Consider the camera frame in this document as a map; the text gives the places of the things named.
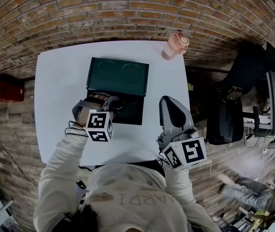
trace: white table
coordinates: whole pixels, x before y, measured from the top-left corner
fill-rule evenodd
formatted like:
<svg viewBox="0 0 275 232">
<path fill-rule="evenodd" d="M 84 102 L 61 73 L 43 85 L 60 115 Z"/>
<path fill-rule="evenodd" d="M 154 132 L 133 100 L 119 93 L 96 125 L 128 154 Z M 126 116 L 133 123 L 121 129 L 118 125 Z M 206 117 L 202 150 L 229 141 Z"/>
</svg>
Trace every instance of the white table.
<svg viewBox="0 0 275 232">
<path fill-rule="evenodd" d="M 80 44 L 43 52 L 35 76 L 35 124 L 42 161 L 47 163 L 64 136 L 73 106 L 86 98 L 92 57 L 116 58 L 149 64 L 142 125 L 114 124 L 111 142 L 86 143 L 80 165 L 139 162 L 158 158 L 159 101 L 168 95 L 189 109 L 187 79 L 182 56 L 167 61 L 165 42 L 114 41 Z"/>
</svg>

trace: gray pants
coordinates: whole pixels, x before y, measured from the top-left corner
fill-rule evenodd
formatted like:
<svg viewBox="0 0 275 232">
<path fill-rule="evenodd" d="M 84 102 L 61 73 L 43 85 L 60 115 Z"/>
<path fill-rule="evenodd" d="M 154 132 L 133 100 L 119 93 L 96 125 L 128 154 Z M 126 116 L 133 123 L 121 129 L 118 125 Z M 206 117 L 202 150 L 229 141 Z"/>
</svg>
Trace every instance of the gray pants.
<svg viewBox="0 0 275 232">
<path fill-rule="evenodd" d="M 267 211 L 269 209 L 275 193 L 268 186 L 245 177 L 241 177 L 237 184 L 240 187 L 226 185 L 222 194 L 258 210 Z"/>
</svg>

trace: pink cup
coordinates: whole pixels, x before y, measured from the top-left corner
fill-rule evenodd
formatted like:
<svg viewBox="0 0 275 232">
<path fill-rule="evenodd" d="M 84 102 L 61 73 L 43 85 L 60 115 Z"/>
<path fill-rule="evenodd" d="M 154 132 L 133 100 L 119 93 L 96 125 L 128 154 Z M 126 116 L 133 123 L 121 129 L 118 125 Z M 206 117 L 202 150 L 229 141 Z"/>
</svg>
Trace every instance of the pink cup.
<svg viewBox="0 0 275 232">
<path fill-rule="evenodd" d="M 189 39 L 183 33 L 173 33 L 162 50 L 162 57 L 166 60 L 171 60 L 178 54 L 184 54 L 188 46 Z"/>
</svg>

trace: green box lid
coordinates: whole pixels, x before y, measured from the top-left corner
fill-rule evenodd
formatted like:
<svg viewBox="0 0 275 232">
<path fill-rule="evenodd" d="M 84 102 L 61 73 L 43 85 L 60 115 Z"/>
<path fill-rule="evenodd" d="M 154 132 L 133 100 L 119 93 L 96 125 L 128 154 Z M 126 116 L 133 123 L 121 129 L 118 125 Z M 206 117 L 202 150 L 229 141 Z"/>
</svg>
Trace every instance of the green box lid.
<svg viewBox="0 0 275 232">
<path fill-rule="evenodd" d="M 92 58 L 87 89 L 145 96 L 149 64 Z"/>
</svg>

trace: white hoodie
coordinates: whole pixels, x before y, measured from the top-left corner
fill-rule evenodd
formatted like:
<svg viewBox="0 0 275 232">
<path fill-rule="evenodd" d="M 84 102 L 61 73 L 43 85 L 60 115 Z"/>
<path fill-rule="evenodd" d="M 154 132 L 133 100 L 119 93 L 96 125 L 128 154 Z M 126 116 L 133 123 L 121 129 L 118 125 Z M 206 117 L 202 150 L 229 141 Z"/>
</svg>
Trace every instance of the white hoodie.
<svg viewBox="0 0 275 232">
<path fill-rule="evenodd" d="M 66 135 L 42 171 L 34 225 L 51 232 L 64 218 L 90 204 L 99 216 L 100 232 L 191 232 L 191 224 L 204 232 L 221 232 L 205 209 L 195 203 L 188 169 L 170 170 L 166 178 L 155 170 L 130 165 L 106 165 L 89 178 L 84 204 L 76 196 L 76 174 L 86 137 Z"/>
</svg>

